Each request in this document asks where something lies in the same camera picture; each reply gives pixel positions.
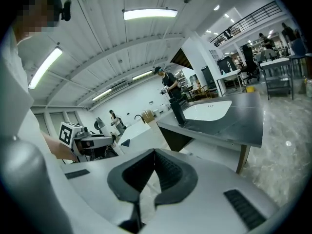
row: black faucet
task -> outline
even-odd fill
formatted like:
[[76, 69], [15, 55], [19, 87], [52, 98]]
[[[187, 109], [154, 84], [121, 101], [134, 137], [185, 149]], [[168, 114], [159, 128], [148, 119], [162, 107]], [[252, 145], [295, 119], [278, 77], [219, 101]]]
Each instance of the black faucet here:
[[142, 117], [141, 115], [136, 115], [136, 116], [135, 116], [135, 119], [136, 119], [137, 116], [140, 116], [141, 119], [142, 119], [142, 121], [143, 121], [143, 123], [145, 124], [145, 120], [143, 119], [143, 117]]

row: yellow bin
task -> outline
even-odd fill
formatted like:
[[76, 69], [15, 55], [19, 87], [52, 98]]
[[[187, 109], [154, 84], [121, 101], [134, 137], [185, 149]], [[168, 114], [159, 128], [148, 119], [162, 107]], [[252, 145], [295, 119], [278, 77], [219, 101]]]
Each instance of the yellow bin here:
[[247, 91], [247, 93], [252, 93], [252, 92], [254, 92], [254, 86], [246, 87], [246, 91]]

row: white sink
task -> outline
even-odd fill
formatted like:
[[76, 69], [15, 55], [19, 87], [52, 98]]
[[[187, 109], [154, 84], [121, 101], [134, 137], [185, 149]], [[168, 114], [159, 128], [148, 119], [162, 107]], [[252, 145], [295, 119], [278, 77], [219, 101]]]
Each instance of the white sink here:
[[204, 103], [191, 106], [183, 113], [186, 119], [213, 121], [224, 117], [231, 104], [231, 100]]

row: gray floor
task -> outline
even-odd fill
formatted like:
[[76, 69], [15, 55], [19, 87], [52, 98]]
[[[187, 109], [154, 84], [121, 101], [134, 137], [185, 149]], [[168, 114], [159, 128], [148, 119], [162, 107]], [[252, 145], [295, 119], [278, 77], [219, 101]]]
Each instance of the gray floor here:
[[[241, 175], [266, 192], [279, 206], [302, 189], [312, 168], [312, 99], [295, 94], [267, 99], [261, 93], [264, 129], [262, 148], [252, 147]], [[149, 123], [162, 135], [156, 120]], [[170, 149], [163, 139], [163, 148]], [[142, 221], [154, 215], [154, 198], [160, 193], [154, 173], [141, 194]]]

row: black metal railing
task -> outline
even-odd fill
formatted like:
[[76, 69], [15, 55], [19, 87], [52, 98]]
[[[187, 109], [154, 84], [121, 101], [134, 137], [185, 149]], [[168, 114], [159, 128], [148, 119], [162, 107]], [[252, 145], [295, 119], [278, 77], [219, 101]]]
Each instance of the black metal railing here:
[[248, 29], [249, 27], [264, 20], [265, 18], [269, 18], [281, 11], [282, 10], [277, 5], [276, 1], [270, 2], [261, 7], [260, 9], [257, 9], [256, 11], [252, 12], [248, 16], [244, 17], [237, 23], [234, 23], [231, 27], [223, 31], [216, 38], [210, 40], [210, 43], [218, 47], [221, 44], [225, 43], [227, 40], [231, 39], [233, 36]]

